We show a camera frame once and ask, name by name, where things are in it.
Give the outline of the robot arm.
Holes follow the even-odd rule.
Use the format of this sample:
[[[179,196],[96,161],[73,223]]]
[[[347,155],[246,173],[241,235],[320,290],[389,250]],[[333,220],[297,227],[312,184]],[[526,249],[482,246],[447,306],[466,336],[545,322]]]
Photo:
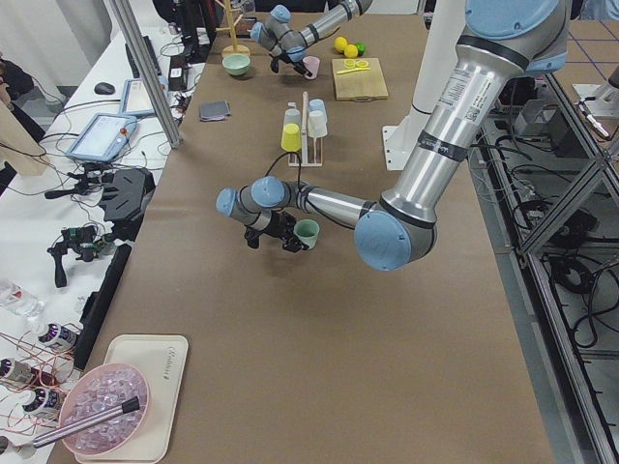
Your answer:
[[[307,49],[333,34],[344,22],[363,15],[371,4],[372,0],[340,1],[301,31],[290,26],[291,12],[284,5],[276,5],[263,22],[252,26],[250,36],[268,51],[273,73],[279,72],[280,62],[283,62],[302,76],[315,77],[316,72],[310,71],[303,63]]]
[[[244,224],[251,244],[262,235],[284,238],[296,208],[352,228],[360,257],[376,270],[424,257],[436,241],[436,204],[505,85],[564,65],[571,12],[560,0],[437,2],[428,39],[447,44],[425,55],[451,72],[436,84],[425,125],[403,133],[408,158],[392,188],[371,202],[268,175],[223,189],[218,211]]]

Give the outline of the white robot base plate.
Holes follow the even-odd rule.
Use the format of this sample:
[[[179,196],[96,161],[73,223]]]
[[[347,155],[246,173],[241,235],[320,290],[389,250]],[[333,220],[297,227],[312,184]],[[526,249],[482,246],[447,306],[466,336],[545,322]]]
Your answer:
[[[429,113],[412,105],[397,125],[382,127],[383,153],[388,170],[401,171],[404,168],[428,119]]]

